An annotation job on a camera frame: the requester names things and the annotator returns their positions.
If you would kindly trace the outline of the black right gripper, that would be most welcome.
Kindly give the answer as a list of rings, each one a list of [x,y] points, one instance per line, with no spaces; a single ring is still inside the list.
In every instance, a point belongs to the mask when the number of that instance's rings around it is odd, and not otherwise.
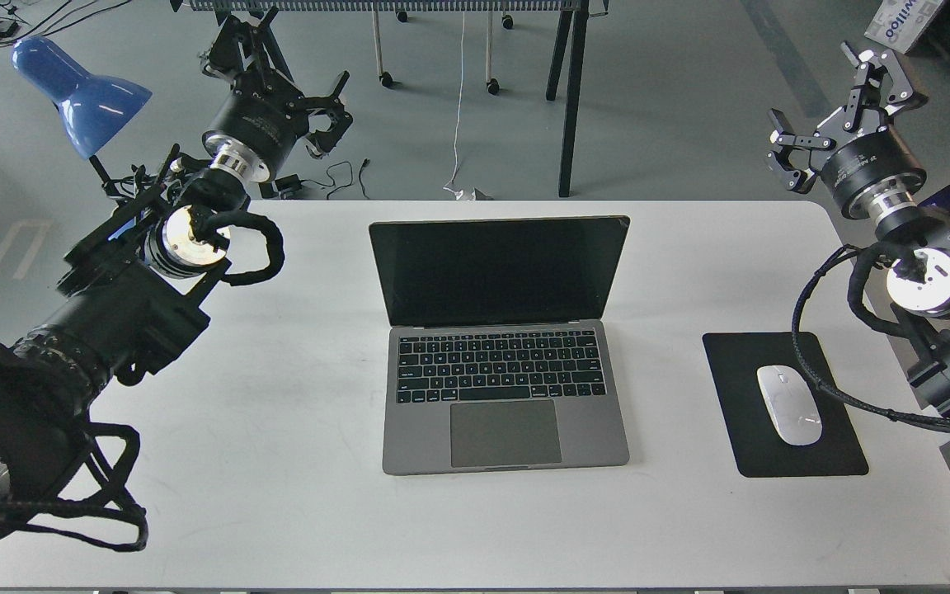
[[[783,112],[768,109],[773,125],[769,135],[768,169],[780,180],[785,191],[806,195],[819,173],[825,187],[847,219],[868,218],[868,208],[859,205],[866,191],[889,181],[900,183],[905,191],[919,191],[927,173],[912,154],[900,133],[883,129],[894,123],[895,116],[924,106],[929,98],[905,71],[907,61],[893,49],[866,49],[856,52],[847,41],[840,44],[842,54],[854,67],[853,84],[847,102],[826,117],[811,135],[792,131]],[[837,139],[823,135],[828,124],[836,124],[844,113],[842,130],[852,134],[868,133],[840,146]],[[807,152],[808,165],[797,167],[794,152]]]

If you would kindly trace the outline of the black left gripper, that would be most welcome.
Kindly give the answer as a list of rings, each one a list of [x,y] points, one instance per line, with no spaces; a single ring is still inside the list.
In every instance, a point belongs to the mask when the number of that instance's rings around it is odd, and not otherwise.
[[[294,89],[271,29],[278,12],[269,8],[254,24],[224,16],[214,42],[201,57],[201,72],[225,80],[230,90],[201,143],[212,157],[229,140],[244,145],[259,158],[260,179],[276,177],[299,139],[310,158],[320,159],[335,149],[353,124],[341,98],[350,79],[347,70],[340,72],[327,97],[309,97]],[[327,118],[326,129],[310,124],[316,117]]]

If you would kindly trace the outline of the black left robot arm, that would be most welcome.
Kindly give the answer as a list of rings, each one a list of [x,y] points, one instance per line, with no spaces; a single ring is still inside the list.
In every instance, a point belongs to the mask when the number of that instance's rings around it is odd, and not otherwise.
[[[0,343],[0,539],[45,533],[35,516],[134,526],[148,541],[146,511],[129,495],[139,433],[94,422],[95,398],[117,380],[135,386],[172,364],[209,326],[201,304],[219,283],[259,285],[282,271],[278,225],[249,210],[247,188],[275,189],[298,143],[323,157],[353,123],[341,101],[348,74],[327,97],[302,92],[271,29],[298,1],[195,1],[219,33],[201,72],[229,94],[195,159],[173,146],[155,174],[137,167],[133,190],[102,173],[114,213],[65,256],[63,307],[18,342]]]

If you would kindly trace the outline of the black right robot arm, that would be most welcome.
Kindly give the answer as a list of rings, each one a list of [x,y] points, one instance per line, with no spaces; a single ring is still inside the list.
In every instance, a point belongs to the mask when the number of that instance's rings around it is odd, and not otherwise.
[[[914,195],[926,182],[919,164],[895,129],[895,117],[926,104],[893,49],[857,52],[841,44],[854,68],[847,101],[815,130],[799,134],[779,110],[769,110],[773,132],[765,161],[787,191],[807,193],[816,182],[828,189],[847,219],[870,219],[875,242],[844,245],[803,287],[792,312],[792,346],[813,388],[841,403],[893,422],[950,435],[950,185],[926,200]],[[849,275],[849,311],[864,326],[906,341],[917,360],[909,385],[929,405],[907,413],[860,401],[822,379],[802,353],[800,323],[821,278],[841,262]]]

